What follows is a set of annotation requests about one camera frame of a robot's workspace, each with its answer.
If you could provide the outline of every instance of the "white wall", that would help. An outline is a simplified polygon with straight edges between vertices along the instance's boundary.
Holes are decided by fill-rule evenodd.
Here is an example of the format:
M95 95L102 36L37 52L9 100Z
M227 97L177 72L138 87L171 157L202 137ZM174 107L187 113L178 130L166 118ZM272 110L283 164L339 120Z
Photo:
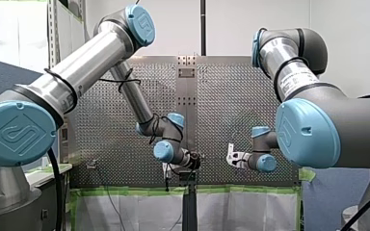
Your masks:
M0 62L42 72L48 67L45 2L0 1Z
M309 27L309 0L206 0L206 53L251 56L254 33Z
M104 15L133 0L86 0L90 36ZM137 55L200 54L199 0L142 0L155 22L156 40ZM308 27L309 0L207 0L207 55L249 56L251 40L260 27Z
M134 0L86 0L86 23L90 36L95 24L105 15L133 4ZM136 55L193 55L200 50L199 0L143 0L152 16L156 40Z
M322 80L348 96L370 93L370 0L312 0L311 28L329 49Z

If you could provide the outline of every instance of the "perforated metal panel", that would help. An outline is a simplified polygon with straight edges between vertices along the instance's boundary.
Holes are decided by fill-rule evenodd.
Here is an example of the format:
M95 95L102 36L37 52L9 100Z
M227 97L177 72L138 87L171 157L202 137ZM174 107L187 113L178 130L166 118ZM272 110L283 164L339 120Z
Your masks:
M186 101L191 105L185 109L186 124L196 124L197 129L188 127L187 138L196 141L197 151L205 157L200 184L291 186L298 181L297 170L277 151L278 168L270 174L236 169L226 163L232 136L237 150L251 151L248 138L252 126L274 126L278 102L272 81L249 62L249 57L197 57L197 76L182 86L178 85L182 82L178 82L176 57L130 61L155 113L174 112L178 104L184 103L184 89L188 92L187 99L192 103ZM184 114L182 106L178 110ZM135 118L117 85L95 84L80 99L70 126L70 132L74 131L69 135L71 154L77 156L77 160L72 159L79 164L72 171L72 187L164 186L161 163L153 158L148 138L135 133ZM97 169L87 168L92 160L97 160Z
M275 126L278 107L273 82L248 57L198 57L198 152L205 156L200 181L203 184L248 184L291 186L298 171L279 151L277 170L259 173L229 167L227 144L252 152L249 138L253 126Z
M150 107L158 115L175 111L176 60L132 59L134 74ZM103 78L112 79L107 73ZM135 117L113 83L97 82L79 100L73 114L73 130L79 165L71 175L72 187L102 185L162 186L161 163L152 155L149 138L135 132ZM97 160L98 168L87 163Z

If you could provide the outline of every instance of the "metal stand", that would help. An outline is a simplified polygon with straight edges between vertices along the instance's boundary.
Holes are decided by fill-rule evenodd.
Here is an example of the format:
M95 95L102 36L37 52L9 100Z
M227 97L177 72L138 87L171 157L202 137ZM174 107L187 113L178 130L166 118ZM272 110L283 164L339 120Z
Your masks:
M197 174L179 172L179 184L188 187L188 193L182 198L182 231L198 231Z

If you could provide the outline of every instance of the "robot logo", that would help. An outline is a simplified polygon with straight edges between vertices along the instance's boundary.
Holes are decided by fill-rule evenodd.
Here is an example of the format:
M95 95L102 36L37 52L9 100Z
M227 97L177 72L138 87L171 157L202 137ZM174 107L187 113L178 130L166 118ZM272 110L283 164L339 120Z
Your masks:
M291 125L290 121L287 117L283 117L278 127L277 134L279 136L279 140L282 142L283 145L289 147L291 145L291 134L296 133L293 126Z
M0 144L23 156L44 136L43 130L31 118L19 115L0 129Z
M152 23L149 20L150 19L146 13L141 14L138 18L140 27L146 31L147 36L153 32Z

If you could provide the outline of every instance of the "black pole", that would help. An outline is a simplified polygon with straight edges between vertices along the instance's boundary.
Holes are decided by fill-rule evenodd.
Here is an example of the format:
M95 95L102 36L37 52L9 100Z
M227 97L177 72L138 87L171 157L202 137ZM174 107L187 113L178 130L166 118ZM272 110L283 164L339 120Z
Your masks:
M200 0L200 38L201 56L206 56L206 0Z
M179 185L188 188L182 197L182 231L198 231L196 173L179 172Z

